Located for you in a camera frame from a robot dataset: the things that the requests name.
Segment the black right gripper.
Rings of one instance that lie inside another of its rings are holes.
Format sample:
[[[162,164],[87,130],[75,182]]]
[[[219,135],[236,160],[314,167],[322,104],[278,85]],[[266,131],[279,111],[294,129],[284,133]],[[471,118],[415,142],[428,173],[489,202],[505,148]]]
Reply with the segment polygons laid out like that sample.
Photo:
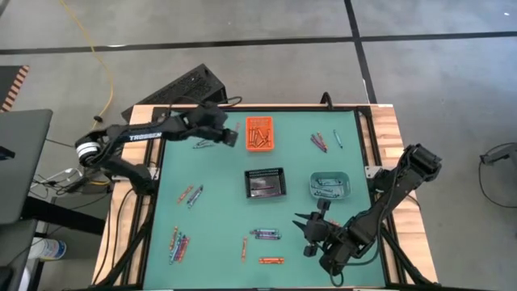
[[[330,200],[320,198],[317,201],[317,208],[318,208],[317,212],[311,212],[310,214],[296,213],[296,216],[307,220],[306,223],[302,223],[300,221],[293,221],[293,223],[299,229],[301,229],[301,231],[304,234],[305,239],[308,241],[308,245],[304,249],[304,256],[306,256],[306,257],[315,256],[317,254],[318,250],[321,250],[323,255],[328,255],[328,253],[330,252],[330,247],[336,241],[335,233],[336,233],[336,230],[338,229],[338,227],[335,225],[332,225],[329,221],[327,221],[327,222],[330,223],[331,229],[330,229],[329,235],[326,237],[326,239],[323,241],[314,241],[313,240],[313,222],[319,221],[319,220],[326,221],[325,215],[326,215],[326,212],[330,209],[330,205],[331,205]]]

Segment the orange plastic basket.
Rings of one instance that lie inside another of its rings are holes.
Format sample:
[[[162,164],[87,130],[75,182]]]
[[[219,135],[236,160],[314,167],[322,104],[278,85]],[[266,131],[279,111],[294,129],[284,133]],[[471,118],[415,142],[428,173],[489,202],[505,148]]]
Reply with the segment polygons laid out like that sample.
[[[262,136],[269,134],[271,146],[263,147],[263,148],[258,148],[258,147],[250,148],[249,144],[248,144],[250,127],[254,127],[254,128],[257,127],[259,129],[259,133],[260,133],[259,142],[261,141]],[[271,116],[248,116],[246,118],[245,134],[246,134],[246,141],[245,141],[246,149],[250,152],[267,152],[267,151],[271,151],[275,148],[274,124],[273,124],[273,119]]]

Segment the black keyboard-like crate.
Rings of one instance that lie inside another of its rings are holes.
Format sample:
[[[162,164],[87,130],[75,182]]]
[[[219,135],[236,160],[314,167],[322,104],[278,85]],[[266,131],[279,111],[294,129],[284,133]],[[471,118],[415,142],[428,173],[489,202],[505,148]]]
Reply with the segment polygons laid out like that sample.
[[[225,85],[205,64],[196,66],[137,105],[194,103],[194,100],[228,103]]]

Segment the teal plastic bin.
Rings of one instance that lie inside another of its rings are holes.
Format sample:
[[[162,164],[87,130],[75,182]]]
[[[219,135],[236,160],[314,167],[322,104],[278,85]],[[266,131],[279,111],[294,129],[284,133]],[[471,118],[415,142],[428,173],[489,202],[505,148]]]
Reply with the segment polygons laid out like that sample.
[[[333,188],[334,190],[332,192],[340,194],[340,197],[338,199],[329,199],[329,200],[342,200],[346,198],[351,193],[351,185],[350,185],[350,179],[348,175],[342,171],[327,171],[327,172],[314,172],[311,174],[309,178],[309,190],[312,196],[314,192],[326,192],[326,191],[319,191],[317,189],[311,188],[311,185],[320,185],[316,179],[340,179],[342,180],[341,185],[335,185],[335,186],[325,186]]]

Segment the black mesh basket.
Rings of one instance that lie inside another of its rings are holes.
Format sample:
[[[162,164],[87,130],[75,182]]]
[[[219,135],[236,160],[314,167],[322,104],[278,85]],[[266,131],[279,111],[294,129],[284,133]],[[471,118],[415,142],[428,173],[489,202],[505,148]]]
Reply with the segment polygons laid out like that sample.
[[[259,169],[245,172],[246,197],[248,199],[270,198],[286,196],[287,187],[284,169],[281,167]],[[275,186],[275,189],[254,191],[251,188]]]

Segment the black power strip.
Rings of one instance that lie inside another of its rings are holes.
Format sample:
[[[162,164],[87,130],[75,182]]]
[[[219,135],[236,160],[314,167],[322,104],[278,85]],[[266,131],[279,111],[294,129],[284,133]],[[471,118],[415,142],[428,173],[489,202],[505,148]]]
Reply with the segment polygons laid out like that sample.
[[[85,186],[99,186],[100,182],[96,180],[96,178],[98,178],[100,175],[100,170],[85,169],[83,174],[78,179],[64,186],[61,191],[64,193],[72,193],[84,188]]]

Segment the black desk leg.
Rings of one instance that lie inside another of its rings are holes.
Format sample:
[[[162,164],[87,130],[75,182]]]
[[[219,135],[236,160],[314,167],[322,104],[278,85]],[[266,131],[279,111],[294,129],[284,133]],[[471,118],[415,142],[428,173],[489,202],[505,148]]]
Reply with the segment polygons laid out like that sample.
[[[37,221],[97,235],[103,233],[105,226],[103,219],[33,197],[28,197],[25,200],[20,217],[23,219],[35,219]]]

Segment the grey side desk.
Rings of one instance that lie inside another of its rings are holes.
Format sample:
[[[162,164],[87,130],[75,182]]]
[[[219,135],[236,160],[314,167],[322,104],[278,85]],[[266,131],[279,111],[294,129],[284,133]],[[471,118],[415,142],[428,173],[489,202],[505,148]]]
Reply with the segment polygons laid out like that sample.
[[[48,202],[28,195],[48,134],[49,109],[0,113],[0,146],[15,154],[0,160],[0,225],[42,220]]]

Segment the clear plastic water bottle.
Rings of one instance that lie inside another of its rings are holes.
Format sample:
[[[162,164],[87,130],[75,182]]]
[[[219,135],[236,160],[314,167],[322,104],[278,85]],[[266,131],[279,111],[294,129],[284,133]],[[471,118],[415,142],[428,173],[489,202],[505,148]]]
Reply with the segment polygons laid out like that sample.
[[[64,241],[53,238],[33,238],[28,258],[45,261],[59,260],[66,251],[67,245]]]

